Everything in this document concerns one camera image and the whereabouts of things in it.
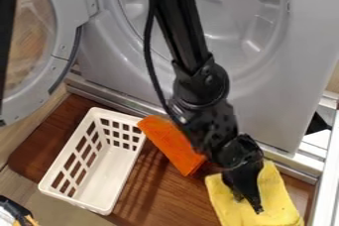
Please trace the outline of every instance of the washing machine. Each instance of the washing machine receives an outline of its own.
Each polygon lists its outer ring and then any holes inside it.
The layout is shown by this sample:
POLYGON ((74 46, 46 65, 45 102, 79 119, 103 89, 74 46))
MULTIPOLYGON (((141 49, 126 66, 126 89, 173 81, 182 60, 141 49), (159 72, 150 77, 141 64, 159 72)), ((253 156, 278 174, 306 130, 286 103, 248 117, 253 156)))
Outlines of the washing machine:
MULTIPOLYGON (((241 132, 297 150, 338 58, 336 2, 196 0, 207 45, 230 75, 229 101, 241 132)), ((2 125, 41 107, 76 58, 87 82, 160 106, 143 56, 148 0, 18 0, 17 6, 16 28, 25 16, 30 22, 21 26, 33 33, 14 31, 12 46, 21 50, 10 54, 2 125), (29 44, 34 39, 40 43, 29 44)), ((158 25, 152 49, 169 98, 174 73, 158 25)))

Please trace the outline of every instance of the orange sponge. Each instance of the orange sponge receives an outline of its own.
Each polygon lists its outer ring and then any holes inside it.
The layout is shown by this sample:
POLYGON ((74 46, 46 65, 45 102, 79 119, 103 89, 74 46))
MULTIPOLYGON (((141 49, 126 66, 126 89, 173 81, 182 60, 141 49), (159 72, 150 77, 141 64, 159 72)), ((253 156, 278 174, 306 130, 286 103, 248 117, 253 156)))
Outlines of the orange sponge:
POLYGON ((160 116, 148 116, 138 123, 145 135, 168 157, 183 175, 193 174, 205 161, 174 123, 160 116))

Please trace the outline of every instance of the white plastic basket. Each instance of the white plastic basket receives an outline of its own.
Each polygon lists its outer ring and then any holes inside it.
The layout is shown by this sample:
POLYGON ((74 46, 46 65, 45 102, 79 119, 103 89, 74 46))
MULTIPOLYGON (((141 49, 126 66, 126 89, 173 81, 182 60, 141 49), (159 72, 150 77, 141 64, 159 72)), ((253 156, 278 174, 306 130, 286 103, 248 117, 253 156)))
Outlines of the white plastic basket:
POLYGON ((92 108, 39 183, 39 190, 95 213, 112 212, 146 136, 140 118, 92 108))

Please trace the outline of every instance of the yellow sponge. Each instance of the yellow sponge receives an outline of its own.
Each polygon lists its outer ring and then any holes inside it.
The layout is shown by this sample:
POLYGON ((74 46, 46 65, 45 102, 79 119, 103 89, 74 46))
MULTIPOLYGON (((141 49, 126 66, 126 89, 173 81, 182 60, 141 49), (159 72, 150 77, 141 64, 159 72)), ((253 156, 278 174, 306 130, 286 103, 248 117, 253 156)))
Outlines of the yellow sponge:
POLYGON ((221 174, 205 179, 212 205, 223 226, 303 226, 303 220, 290 200, 275 164, 265 162, 258 185, 264 212, 256 214, 250 203, 237 202, 221 174))

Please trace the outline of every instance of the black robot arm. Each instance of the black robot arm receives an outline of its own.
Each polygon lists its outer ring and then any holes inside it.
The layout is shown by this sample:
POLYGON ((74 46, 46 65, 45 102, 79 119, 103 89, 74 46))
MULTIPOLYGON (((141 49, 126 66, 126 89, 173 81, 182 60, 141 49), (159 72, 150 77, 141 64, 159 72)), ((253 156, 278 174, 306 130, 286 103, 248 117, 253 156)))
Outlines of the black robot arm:
POLYGON ((233 107, 227 102, 230 81, 208 51, 195 0, 149 0, 145 58, 160 100, 192 146, 224 168, 223 180, 238 198, 263 211, 257 178, 263 152, 248 135, 239 135, 233 107), (166 103, 151 59, 154 17, 163 31, 176 74, 166 103))

